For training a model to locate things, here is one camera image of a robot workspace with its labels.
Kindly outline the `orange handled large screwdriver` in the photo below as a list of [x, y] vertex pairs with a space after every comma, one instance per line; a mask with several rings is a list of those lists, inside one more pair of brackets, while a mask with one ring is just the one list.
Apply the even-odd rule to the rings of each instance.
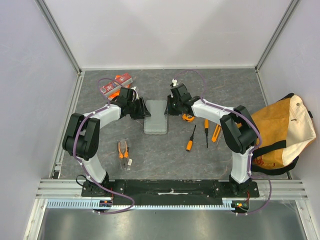
[[194, 142], [194, 134], [195, 134], [196, 127], [197, 127], [197, 126], [195, 125], [194, 128], [193, 128], [192, 134], [191, 134], [191, 136], [190, 136], [190, 138], [189, 138], [189, 140], [188, 140], [188, 142], [187, 142], [187, 145], [186, 145], [186, 148], [185, 148], [185, 150], [186, 150], [187, 152], [190, 152], [191, 149], [192, 149], [193, 142]]

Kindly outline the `orange pliers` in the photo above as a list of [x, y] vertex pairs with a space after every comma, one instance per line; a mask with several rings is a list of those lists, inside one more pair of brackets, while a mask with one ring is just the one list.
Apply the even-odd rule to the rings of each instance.
[[123, 170], [130, 170], [133, 160], [129, 155], [129, 145], [125, 139], [118, 141], [117, 143], [118, 159], [120, 166]]

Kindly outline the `grey plastic tool case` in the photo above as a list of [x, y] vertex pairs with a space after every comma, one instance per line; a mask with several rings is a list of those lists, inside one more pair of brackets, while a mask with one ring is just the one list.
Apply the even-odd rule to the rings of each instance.
[[151, 116], [144, 118], [143, 131], [146, 135], [165, 135], [168, 130], [168, 119], [165, 114], [165, 100], [147, 100], [146, 107]]

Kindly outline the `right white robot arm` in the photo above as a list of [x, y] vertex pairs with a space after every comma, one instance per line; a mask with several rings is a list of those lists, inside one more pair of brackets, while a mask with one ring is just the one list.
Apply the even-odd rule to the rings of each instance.
[[251, 160], [260, 133], [247, 109], [214, 104], [199, 96], [167, 96], [166, 114], [179, 116], [189, 114], [207, 119], [221, 126], [225, 143], [232, 151], [232, 170], [229, 191], [235, 197], [242, 196], [251, 183]]

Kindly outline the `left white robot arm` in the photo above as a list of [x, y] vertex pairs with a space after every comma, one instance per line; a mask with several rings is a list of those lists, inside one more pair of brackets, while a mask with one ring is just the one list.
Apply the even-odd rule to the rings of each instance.
[[151, 116], [143, 97], [130, 100], [118, 96], [97, 110], [73, 113], [68, 121], [62, 148], [80, 164], [86, 179], [94, 183], [92, 190], [98, 196], [103, 197], [110, 192], [110, 184], [105, 181], [108, 174], [97, 155], [100, 130], [127, 115], [133, 120]]

